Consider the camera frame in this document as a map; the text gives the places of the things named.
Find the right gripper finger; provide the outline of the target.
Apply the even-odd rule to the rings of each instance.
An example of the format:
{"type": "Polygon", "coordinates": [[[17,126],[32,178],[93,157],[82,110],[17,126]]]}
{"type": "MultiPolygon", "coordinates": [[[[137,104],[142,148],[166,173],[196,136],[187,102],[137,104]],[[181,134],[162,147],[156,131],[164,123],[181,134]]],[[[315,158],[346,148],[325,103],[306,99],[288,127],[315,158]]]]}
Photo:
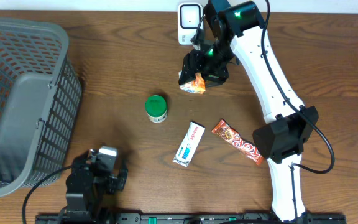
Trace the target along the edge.
{"type": "Polygon", "coordinates": [[[182,66],[178,84],[184,85],[188,82],[195,80],[197,71],[198,69],[196,63],[184,63],[182,66]]]}
{"type": "Polygon", "coordinates": [[[226,82],[227,77],[219,77],[216,75],[205,75],[202,74],[206,88],[222,85],[226,82]]]}

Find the small orange snack packet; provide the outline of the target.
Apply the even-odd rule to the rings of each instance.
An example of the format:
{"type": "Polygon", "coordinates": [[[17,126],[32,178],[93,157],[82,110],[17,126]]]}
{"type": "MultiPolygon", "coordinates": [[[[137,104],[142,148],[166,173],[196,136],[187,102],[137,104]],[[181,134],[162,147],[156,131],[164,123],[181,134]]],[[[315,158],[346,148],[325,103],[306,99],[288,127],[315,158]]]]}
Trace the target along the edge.
{"type": "Polygon", "coordinates": [[[206,91],[205,80],[200,73],[197,73],[195,77],[195,80],[180,85],[180,89],[188,93],[203,94],[206,91]]]}

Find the green lid white jar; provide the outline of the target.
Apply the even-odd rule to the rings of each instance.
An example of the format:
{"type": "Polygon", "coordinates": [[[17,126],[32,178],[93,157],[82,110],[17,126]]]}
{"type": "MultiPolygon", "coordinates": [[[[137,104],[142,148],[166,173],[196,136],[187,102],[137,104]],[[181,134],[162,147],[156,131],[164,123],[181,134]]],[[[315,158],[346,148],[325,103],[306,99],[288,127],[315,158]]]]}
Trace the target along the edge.
{"type": "Polygon", "coordinates": [[[160,95],[152,95],[145,102],[145,110],[149,120],[153,123],[161,123],[167,118],[167,102],[160,95]]]}

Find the white Panadol medicine box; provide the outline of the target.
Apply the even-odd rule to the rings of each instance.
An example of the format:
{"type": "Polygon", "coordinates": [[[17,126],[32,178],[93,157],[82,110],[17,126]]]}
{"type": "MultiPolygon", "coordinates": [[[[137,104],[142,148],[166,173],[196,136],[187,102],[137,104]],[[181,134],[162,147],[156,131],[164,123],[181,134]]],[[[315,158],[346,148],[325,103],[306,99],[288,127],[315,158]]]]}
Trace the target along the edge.
{"type": "Polygon", "coordinates": [[[183,138],[172,161],[181,166],[188,167],[196,152],[198,144],[203,137],[204,132],[205,127],[191,122],[189,129],[187,130],[187,133],[183,138]]]}

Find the red Top chocolate bar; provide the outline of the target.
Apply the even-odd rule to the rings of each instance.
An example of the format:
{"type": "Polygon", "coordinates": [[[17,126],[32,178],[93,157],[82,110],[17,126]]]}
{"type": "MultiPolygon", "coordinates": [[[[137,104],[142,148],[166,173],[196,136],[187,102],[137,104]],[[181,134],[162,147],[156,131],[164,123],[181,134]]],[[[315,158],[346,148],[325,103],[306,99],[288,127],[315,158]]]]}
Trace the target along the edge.
{"type": "Polygon", "coordinates": [[[250,141],[243,139],[225,120],[221,119],[211,132],[228,142],[249,159],[252,159],[257,165],[261,165],[264,158],[256,146],[250,141]]]}

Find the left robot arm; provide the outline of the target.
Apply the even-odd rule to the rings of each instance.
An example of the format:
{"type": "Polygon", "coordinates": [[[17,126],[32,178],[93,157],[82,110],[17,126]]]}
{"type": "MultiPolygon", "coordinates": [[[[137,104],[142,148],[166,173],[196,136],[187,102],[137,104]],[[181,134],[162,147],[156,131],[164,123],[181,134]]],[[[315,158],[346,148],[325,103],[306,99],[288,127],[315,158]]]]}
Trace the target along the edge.
{"type": "Polygon", "coordinates": [[[67,206],[58,215],[58,223],[115,223],[115,215],[102,207],[105,195],[122,191],[128,169],[123,162],[114,175],[114,156],[96,154],[77,161],[66,180],[67,206]]]}

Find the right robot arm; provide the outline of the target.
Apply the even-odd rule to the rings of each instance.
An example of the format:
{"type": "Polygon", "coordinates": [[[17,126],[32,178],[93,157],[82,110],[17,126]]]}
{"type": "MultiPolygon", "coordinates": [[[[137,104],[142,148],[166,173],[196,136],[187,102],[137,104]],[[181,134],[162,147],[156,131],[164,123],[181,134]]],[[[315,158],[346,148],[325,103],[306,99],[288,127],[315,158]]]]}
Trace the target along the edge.
{"type": "Polygon", "coordinates": [[[231,5],[208,1],[193,17],[195,47],[183,59],[179,85],[201,77],[207,87],[222,85],[227,65],[236,58],[257,94],[265,126],[253,132],[254,145],[267,160],[272,178],[272,210],[280,221],[302,217],[300,162],[304,143],[318,120],[314,106],[305,107],[287,81],[270,45],[269,19],[253,1],[231,5]]]}

